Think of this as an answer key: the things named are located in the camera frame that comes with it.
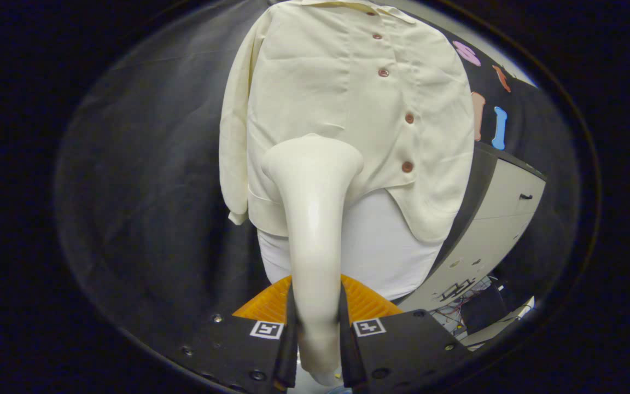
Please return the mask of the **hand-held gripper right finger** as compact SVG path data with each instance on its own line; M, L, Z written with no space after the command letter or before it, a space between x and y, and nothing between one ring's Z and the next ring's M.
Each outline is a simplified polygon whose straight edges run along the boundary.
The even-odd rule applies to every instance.
M341 374L348 389L435 391L470 362L471 351L430 312L404 312L347 275L341 284Z

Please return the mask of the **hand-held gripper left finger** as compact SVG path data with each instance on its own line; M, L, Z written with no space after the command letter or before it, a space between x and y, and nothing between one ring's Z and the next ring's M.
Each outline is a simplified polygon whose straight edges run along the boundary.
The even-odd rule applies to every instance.
M291 277L231 315L215 314L178 349L178 364L228 392L285 393L296 384L297 317Z

